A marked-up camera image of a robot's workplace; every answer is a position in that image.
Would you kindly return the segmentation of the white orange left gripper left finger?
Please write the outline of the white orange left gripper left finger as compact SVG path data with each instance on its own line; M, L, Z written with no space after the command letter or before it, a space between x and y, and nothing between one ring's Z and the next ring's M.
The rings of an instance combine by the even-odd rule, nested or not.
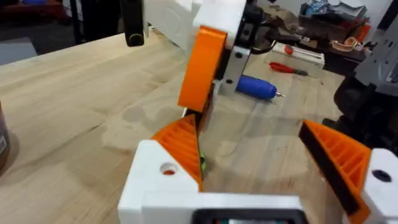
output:
M137 146L118 203L120 223L143 223L142 202L152 192L201 192L203 171L196 115L184 116Z

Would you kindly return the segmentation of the finger of the white orange right gripper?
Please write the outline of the finger of the white orange right gripper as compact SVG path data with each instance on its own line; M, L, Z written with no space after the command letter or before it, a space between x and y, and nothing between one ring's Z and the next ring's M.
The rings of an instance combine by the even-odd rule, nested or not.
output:
M221 80L213 81L205 110L201 115L197 116L197 131L199 133L204 131L208 126L216 98L219 95L229 98L235 95L239 79L243 74L250 54L250 50L244 47L234 46L232 48L228 63L223 72L223 77Z
M192 22L190 57L178 105L203 112L223 52L238 36L245 0L203 1Z

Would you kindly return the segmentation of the white orange left gripper right finger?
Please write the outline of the white orange left gripper right finger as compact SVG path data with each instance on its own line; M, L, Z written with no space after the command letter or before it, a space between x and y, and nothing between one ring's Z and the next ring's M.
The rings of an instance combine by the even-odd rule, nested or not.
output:
M397 156L305 119L298 134L343 207L343 223L397 223Z

